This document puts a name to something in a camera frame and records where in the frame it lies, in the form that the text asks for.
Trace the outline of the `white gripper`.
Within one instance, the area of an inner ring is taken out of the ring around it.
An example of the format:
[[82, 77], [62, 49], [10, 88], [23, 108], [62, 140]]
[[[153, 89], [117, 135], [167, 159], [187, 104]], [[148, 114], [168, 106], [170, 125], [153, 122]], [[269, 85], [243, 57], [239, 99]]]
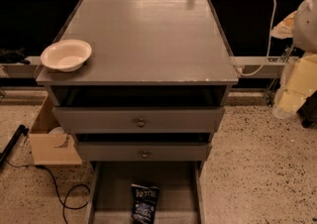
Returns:
[[277, 39], [293, 37], [293, 43], [305, 53], [291, 57], [283, 69], [280, 87], [276, 91], [272, 113], [276, 118], [293, 116], [305, 101], [317, 91], [317, 0], [304, 0], [272, 30]]

